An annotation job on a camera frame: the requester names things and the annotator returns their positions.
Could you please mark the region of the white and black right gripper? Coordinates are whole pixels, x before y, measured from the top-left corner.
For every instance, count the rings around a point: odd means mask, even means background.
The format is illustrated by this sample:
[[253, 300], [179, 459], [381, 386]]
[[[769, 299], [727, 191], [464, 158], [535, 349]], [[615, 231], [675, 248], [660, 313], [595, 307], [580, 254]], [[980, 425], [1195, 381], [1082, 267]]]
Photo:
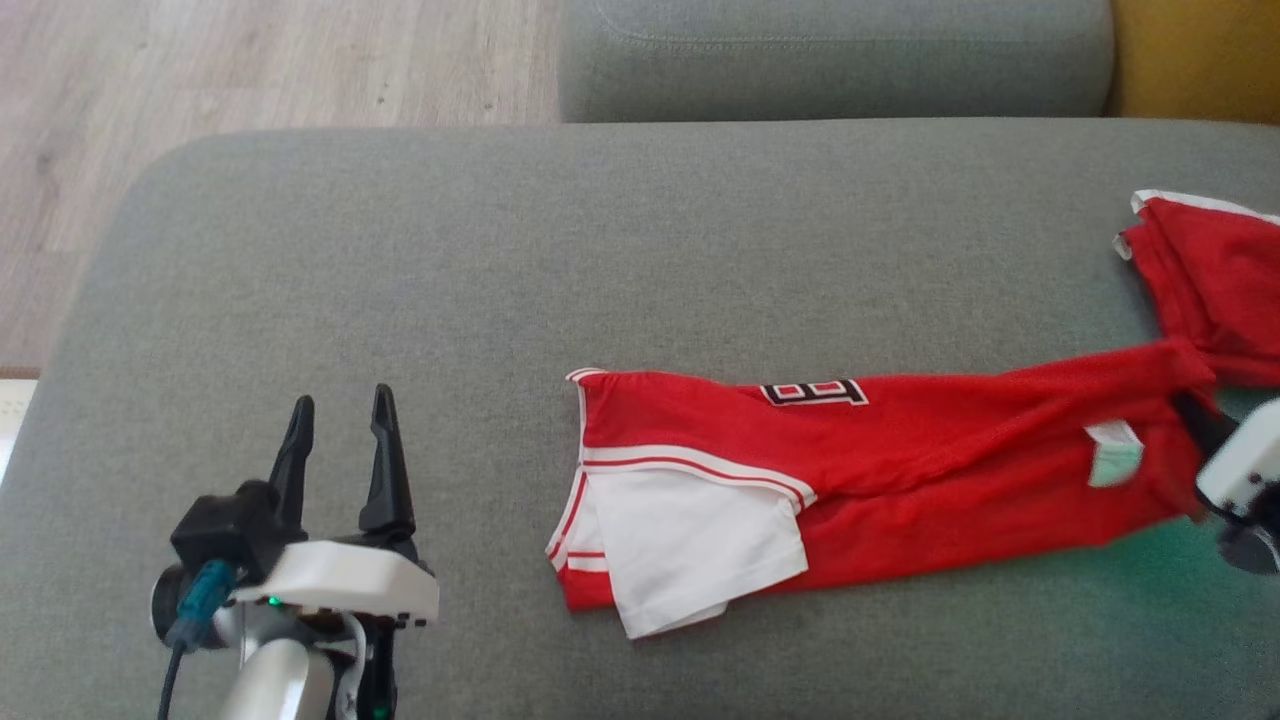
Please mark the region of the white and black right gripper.
[[1219, 553], [1261, 577], [1279, 571], [1279, 401], [1236, 420], [1190, 391], [1172, 395], [1172, 442], [1194, 469], [1202, 503], [1222, 521]]

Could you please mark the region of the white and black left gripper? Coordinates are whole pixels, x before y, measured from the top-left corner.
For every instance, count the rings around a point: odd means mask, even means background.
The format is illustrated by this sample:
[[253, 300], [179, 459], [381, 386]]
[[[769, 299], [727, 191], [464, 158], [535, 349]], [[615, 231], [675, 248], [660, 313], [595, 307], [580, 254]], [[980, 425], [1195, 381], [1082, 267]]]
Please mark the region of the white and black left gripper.
[[[305, 473], [314, 447], [315, 402], [300, 396], [269, 484], [276, 520], [303, 532]], [[365, 534], [416, 532], [396, 397], [375, 388], [375, 438]], [[232, 639], [239, 671], [234, 719], [393, 719], [399, 688], [396, 639], [438, 620], [440, 587], [421, 564], [394, 550], [308, 541], [285, 548], [266, 580], [232, 596]]]

